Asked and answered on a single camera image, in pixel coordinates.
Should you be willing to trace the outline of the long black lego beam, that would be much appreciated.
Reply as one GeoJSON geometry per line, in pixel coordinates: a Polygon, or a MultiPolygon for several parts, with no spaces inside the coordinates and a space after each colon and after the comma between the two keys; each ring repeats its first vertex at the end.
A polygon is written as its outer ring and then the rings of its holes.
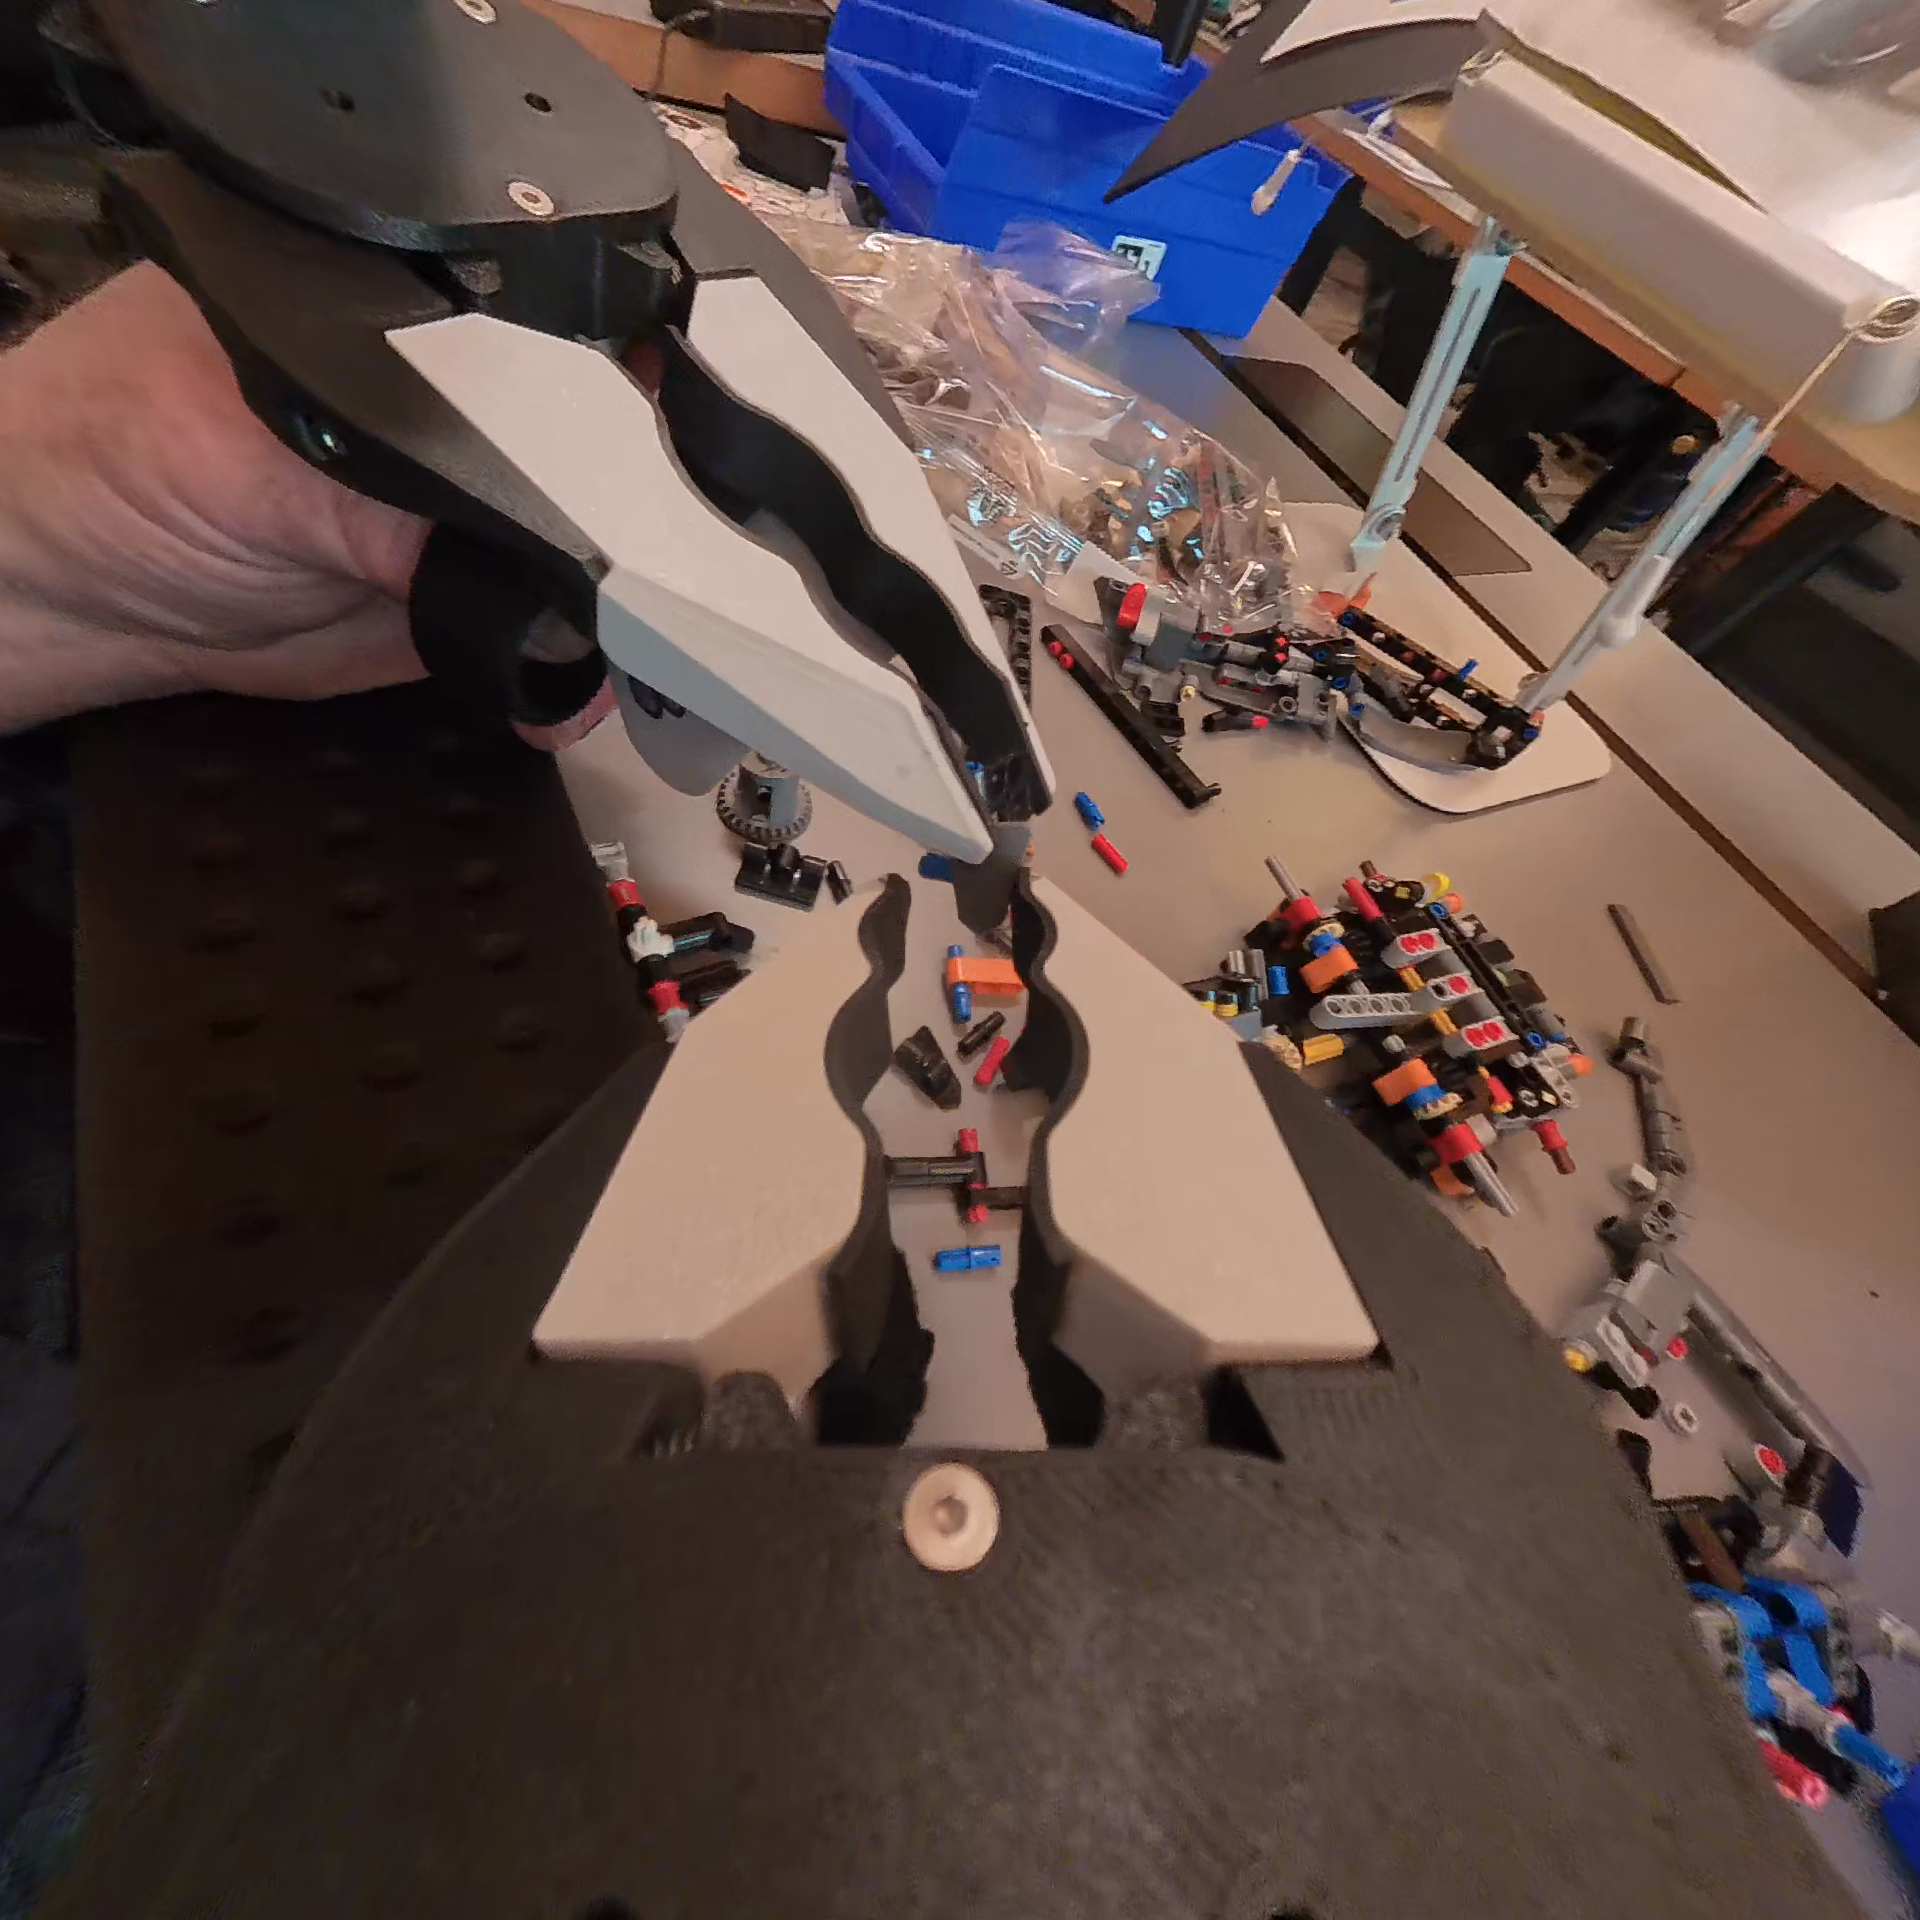
{"type": "Polygon", "coordinates": [[[1202,810],[1212,805],[1221,786],[1202,779],[1189,762],[1164,738],[1164,733],[1144,717],[1141,707],[1127,698],[1066,628],[1047,624],[1042,628],[1042,648],[1063,674],[1078,687],[1104,722],[1120,736],[1120,741],[1141,760],[1148,773],[1183,808],[1202,810]]]}

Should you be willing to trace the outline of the grey lego gearbox assembly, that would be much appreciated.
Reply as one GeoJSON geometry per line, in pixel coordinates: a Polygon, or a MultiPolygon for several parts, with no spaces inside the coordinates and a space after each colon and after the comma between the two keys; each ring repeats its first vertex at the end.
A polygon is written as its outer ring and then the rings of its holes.
{"type": "Polygon", "coordinates": [[[1210,628],[1170,591],[1099,578],[1095,605],[1120,688],[1166,738],[1197,708],[1204,733],[1347,732],[1359,682],[1349,651],[1301,617],[1210,628]]]}

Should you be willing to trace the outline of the black card sheet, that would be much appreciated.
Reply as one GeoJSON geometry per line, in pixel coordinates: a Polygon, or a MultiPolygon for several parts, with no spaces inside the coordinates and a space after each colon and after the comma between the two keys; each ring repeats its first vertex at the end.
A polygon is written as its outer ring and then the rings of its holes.
{"type": "Polygon", "coordinates": [[[1430,23],[1358,33],[1271,65],[1261,61],[1258,47],[1243,35],[1246,31],[1212,61],[1202,84],[1108,186],[1106,203],[1246,138],[1317,112],[1447,91],[1459,69],[1484,47],[1482,16],[1471,28],[1430,23]]]}

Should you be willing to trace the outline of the black pouch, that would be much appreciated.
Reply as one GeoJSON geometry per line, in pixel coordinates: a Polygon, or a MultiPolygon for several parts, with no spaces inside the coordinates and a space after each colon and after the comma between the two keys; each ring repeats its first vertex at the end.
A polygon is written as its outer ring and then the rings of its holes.
{"type": "Polygon", "coordinates": [[[824,192],[831,181],[834,145],[805,129],[781,124],[728,93],[726,136],[735,157],[755,173],[802,195],[824,192]]]}

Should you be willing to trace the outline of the white book stand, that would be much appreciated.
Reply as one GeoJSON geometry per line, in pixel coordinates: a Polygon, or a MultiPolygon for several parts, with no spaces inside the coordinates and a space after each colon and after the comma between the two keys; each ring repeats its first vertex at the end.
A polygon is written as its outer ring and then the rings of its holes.
{"type": "Polygon", "coordinates": [[[1916,71],[1895,81],[1847,65],[1847,4],[1808,35],[1792,16],[1816,4],[1736,4],[1719,26],[1676,4],[1485,11],[1656,114],[1756,203],[1485,42],[1459,69],[1430,155],[1479,225],[1350,541],[1350,605],[1408,620],[1395,544],[1511,256],[1538,251],[1651,339],[1701,348],[1726,403],[1686,483],[1560,651],[1530,674],[1479,676],[1543,713],[1519,756],[1494,773],[1438,776],[1365,747],[1405,794],[1445,812],[1605,776],[1607,751],[1587,722],[1564,717],[1564,701],[1637,637],[1679,559],[1790,421],[1840,441],[1916,416],[1916,71]]]}

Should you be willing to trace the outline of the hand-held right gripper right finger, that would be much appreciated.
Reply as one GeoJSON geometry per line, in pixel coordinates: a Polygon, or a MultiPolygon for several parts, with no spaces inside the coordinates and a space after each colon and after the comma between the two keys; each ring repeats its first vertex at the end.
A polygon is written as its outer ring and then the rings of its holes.
{"type": "Polygon", "coordinates": [[[1230,1376],[1344,1365],[1380,1338],[1267,1100],[1271,1060],[1051,880],[1010,908],[1040,1100],[1013,1313],[1044,1445],[1142,1402],[1210,1432],[1230,1376]]]}

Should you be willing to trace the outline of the black lego frame with pins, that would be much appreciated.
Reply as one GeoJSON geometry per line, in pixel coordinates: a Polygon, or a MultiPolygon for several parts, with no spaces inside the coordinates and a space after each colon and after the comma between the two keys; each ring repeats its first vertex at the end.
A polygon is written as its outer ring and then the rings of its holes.
{"type": "MultiPolygon", "coordinates": [[[[1024,716],[1031,722],[1036,692],[1032,604],[1027,595],[992,583],[978,583],[975,597],[1010,668],[1024,716]]],[[[996,760],[994,767],[983,767],[978,771],[978,785],[983,800],[989,805],[989,813],[1002,826],[1031,823],[1047,808],[1032,800],[1036,789],[1029,776],[1020,773],[1010,760],[996,760]]]]}

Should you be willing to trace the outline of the black power adapter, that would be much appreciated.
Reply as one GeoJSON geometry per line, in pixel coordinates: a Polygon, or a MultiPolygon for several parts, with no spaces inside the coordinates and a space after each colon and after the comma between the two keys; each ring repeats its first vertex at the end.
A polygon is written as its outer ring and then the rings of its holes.
{"type": "Polygon", "coordinates": [[[831,33],[828,3],[648,3],[653,20],[718,50],[818,58],[831,33]]]}

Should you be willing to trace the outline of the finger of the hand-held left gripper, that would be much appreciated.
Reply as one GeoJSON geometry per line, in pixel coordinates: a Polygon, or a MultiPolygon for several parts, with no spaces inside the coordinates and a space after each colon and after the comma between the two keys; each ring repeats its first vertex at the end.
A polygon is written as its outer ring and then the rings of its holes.
{"type": "Polygon", "coordinates": [[[656,404],[704,505],[772,577],[786,751],[879,823],[1029,823],[1053,779],[891,403],[756,274],[658,335],[656,404]]]}
{"type": "Polygon", "coordinates": [[[992,850],[919,688],[844,635],[791,560],[712,507],[624,367],[480,316],[386,340],[607,562],[594,631],[615,668],[922,849],[966,861],[992,850]]]}

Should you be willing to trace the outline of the grey lego engine block assembly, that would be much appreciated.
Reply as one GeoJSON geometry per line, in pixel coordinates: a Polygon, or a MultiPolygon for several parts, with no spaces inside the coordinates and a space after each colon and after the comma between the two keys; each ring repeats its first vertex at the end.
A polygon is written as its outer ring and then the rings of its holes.
{"type": "Polygon", "coordinates": [[[1213,973],[1183,983],[1197,1001],[1239,1043],[1261,1044],[1290,1071],[1304,1067],[1303,1018],[1287,995],[1268,995],[1247,976],[1213,973]]]}

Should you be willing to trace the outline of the clear bags of lego parts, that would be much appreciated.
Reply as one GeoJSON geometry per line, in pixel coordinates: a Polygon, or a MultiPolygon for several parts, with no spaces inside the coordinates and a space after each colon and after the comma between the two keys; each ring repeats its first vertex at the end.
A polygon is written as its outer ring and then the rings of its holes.
{"type": "Polygon", "coordinates": [[[899,232],[788,233],[896,403],[958,541],[1013,587],[1096,623],[1149,586],[1210,634],[1287,624],[1307,586],[1278,488],[1102,371],[1144,277],[1056,225],[994,251],[899,232]]]}

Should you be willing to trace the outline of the large black lego frame assembly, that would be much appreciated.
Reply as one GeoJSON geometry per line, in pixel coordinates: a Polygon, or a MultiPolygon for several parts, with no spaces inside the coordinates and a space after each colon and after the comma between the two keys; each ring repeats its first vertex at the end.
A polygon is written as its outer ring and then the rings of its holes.
{"type": "Polygon", "coordinates": [[[1543,732],[1544,716],[1484,684],[1475,660],[1453,665],[1359,608],[1338,627],[1356,655],[1347,725],[1363,747],[1438,776],[1494,773],[1543,732]]]}

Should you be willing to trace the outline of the blue lego suspension assembly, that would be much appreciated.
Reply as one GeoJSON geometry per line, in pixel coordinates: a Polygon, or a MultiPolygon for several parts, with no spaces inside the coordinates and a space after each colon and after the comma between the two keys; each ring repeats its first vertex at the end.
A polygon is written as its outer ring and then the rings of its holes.
{"type": "Polygon", "coordinates": [[[1882,1808],[1909,1786],[1912,1764],[1879,1738],[1867,1671],[1912,1653],[1902,1621],[1876,1611],[1856,1628],[1837,1589],[1774,1576],[1736,1589],[1691,1580],[1686,1595],[1695,1642],[1788,1803],[1882,1808]]]}

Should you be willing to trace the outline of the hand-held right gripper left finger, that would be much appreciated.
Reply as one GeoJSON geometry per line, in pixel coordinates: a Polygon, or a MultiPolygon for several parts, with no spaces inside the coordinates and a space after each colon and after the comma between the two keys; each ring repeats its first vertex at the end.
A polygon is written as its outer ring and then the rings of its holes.
{"type": "Polygon", "coordinates": [[[694,1018],[535,1321],[543,1361],[653,1369],[644,1450],[899,1450],[922,1415],[932,1338],[866,1116],[909,904],[859,889],[694,1018]]]}

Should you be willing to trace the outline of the grey lego gear assembly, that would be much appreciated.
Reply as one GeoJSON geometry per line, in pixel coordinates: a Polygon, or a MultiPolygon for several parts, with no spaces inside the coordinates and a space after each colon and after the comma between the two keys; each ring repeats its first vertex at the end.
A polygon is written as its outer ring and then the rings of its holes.
{"type": "Polygon", "coordinates": [[[739,842],[755,849],[786,849],[812,823],[812,794],[778,762],[748,753],[712,794],[715,817],[739,842]]]}

